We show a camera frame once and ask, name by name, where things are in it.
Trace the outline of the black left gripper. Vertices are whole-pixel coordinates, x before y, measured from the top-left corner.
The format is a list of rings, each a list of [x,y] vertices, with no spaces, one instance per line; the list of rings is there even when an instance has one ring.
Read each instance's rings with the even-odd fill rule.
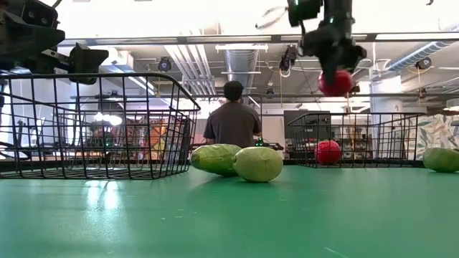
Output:
[[[18,67],[32,74],[53,73],[55,68],[68,70],[67,57],[57,53],[56,46],[65,39],[62,30],[38,27],[0,27],[0,72]],[[70,82],[94,85],[96,77],[82,74],[97,74],[99,66],[108,58],[109,51],[91,49],[77,43],[70,52]]]

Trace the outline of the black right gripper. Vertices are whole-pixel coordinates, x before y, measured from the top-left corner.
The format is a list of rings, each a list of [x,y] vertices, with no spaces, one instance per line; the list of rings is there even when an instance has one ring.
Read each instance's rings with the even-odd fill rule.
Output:
[[[357,45],[350,34],[336,27],[320,27],[302,34],[299,41],[302,55],[317,57],[322,68],[322,82],[332,85],[336,72],[354,71],[356,66],[367,57],[367,51]]]

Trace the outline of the large black wire basket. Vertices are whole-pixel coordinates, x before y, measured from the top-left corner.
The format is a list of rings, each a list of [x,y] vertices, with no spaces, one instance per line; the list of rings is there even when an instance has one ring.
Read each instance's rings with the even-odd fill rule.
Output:
[[[10,127],[20,118],[49,117],[54,109],[78,112],[107,110],[168,111],[180,122],[176,140],[168,146],[170,161],[186,161],[191,153],[200,106],[177,80],[165,74],[82,74],[96,77],[94,85],[70,82],[69,75],[0,75],[0,147],[12,142]],[[157,179],[185,172],[189,166],[165,169],[76,168],[0,171],[0,178],[40,179]]]

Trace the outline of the pale green lime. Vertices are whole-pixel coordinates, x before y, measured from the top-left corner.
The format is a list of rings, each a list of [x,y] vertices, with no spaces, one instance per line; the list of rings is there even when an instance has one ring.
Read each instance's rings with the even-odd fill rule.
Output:
[[[239,177],[248,182],[267,183],[280,175],[283,158],[271,148],[243,148],[234,156],[233,168]]]

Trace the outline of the dark green lime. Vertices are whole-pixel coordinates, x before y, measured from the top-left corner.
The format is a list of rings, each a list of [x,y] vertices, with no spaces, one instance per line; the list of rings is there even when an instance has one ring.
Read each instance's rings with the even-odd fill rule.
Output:
[[[426,168],[438,173],[459,172],[459,151],[447,148],[428,148],[422,157]]]

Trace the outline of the green cucumber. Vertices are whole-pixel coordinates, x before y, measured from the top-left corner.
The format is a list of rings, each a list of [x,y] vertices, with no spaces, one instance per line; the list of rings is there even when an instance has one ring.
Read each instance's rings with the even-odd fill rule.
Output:
[[[235,155],[241,147],[231,144],[203,145],[191,154],[191,165],[199,170],[219,176],[237,176],[233,168]]]

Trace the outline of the black hanging ceiling device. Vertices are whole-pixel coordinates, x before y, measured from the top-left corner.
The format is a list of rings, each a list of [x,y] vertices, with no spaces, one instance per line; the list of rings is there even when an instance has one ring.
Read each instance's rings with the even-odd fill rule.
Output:
[[[283,55],[281,56],[279,68],[283,72],[287,72],[290,70],[292,66],[295,65],[295,61],[298,58],[298,50],[296,46],[290,45],[288,46]]]

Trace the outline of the black screen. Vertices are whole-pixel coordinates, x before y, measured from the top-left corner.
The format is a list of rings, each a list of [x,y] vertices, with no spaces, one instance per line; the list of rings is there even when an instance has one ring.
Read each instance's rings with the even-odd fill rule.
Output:
[[[283,118],[288,159],[314,160],[316,144],[333,135],[329,111],[286,110]]]

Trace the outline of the red tomato toy in basket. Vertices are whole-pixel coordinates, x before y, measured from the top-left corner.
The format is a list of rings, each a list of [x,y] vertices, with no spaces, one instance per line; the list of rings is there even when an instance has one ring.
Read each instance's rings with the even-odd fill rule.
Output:
[[[334,140],[321,141],[314,149],[314,156],[321,165],[333,165],[341,159],[341,146]]]

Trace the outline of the blue ceiling pipe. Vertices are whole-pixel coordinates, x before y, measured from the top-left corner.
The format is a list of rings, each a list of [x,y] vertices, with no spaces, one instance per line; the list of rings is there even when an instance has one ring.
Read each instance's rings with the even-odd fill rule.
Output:
[[[452,25],[446,27],[445,29],[442,29],[440,32],[444,33],[459,33],[459,22],[453,23]],[[390,33],[390,34],[418,34],[414,32],[409,32],[409,33],[402,33],[402,32],[397,32],[397,33]],[[413,36],[390,36],[392,38],[399,38],[402,41],[407,41],[408,39],[413,39]],[[420,44],[416,46],[415,48],[409,50],[408,52],[405,52],[401,57],[398,57],[397,59],[391,59],[388,61],[388,63],[385,64],[384,66],[384,71],[388,72],[396,72],[400,71],[404,68],[409,67],[410,65],[414,65],[415,63],[428,58],[430,55],[439,52],[440,50],[449,47],[451,44],[454,42],[459,41],[459,38],[453,39],[453,40],[441,40],[441,41],[427,41],[427,43]]]

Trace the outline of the person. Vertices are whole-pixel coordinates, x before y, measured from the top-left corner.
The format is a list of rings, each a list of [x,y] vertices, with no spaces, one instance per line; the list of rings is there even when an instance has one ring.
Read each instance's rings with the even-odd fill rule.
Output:
[[[240,82],[226,82],[223,90],[227,101],[210,113],[204,129],[204,139],[208,145],[253,147],[254,137],[262,134],[259,115],[255,109],[241,103],[244,87]]]

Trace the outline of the green table mat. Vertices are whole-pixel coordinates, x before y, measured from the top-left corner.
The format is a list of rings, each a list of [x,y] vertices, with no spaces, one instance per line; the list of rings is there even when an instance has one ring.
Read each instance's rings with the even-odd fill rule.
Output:
[[[459,258],[459,174],[286,166],[270,183],[0,180],[0,257]]]

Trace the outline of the silver ventilation duct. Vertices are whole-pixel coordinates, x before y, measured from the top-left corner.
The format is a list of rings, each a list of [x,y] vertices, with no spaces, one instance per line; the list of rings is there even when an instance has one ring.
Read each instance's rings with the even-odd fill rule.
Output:
[[[259,51],[256,49],[226,50],[225,62],[227,79],[238,81],[244,87],[243,93],[249,94],[253,84]]]

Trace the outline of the black table edge rail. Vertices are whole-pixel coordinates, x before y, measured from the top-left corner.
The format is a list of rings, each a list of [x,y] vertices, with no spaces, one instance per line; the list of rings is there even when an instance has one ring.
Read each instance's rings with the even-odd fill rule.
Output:
[[[300,161],[300,160],[284,160],[283,164],[285,166],[305,166],[305,167],[311,167],[311,168],[400,168],[400,167],[413,167],[413,168],[425,168],[423,162],[421,160],[417,161],[406,161],[406,160],[387,160],[387,159],[379,159],[379,160],[350,160],[350,159],[344,159],[342,161],[339,161],[338,163],[335,163],[333,165],[321,165],[315,161],[308,160],[308,161]],[[89,167],[116,167],[116,166],[121,166],[121,167],[128,167],[130,166],[131,168],[133,167],[141,167],[141,166],[153,166],[154,169],[160,169],[163,168],[165,169],[166,167],[171,168],[173,165],[178,165],[178,166],[188,166],[190,165],[190,162],[188,160],[186,161],[102,161],[100,159],[95,159],[91,161],[86,161],[83,163],[82,160],[76,160],[76,161],[52,161],[52,160],[46,160],[46,161],[20,161],[16,162],[14,160],[0,160],[0,171],[1,172],[6,172],[6,171],[13,171],[15,168],[19,169],[46,169],[46,168],[75,168],[77,166],[86,166],[87,168]]]

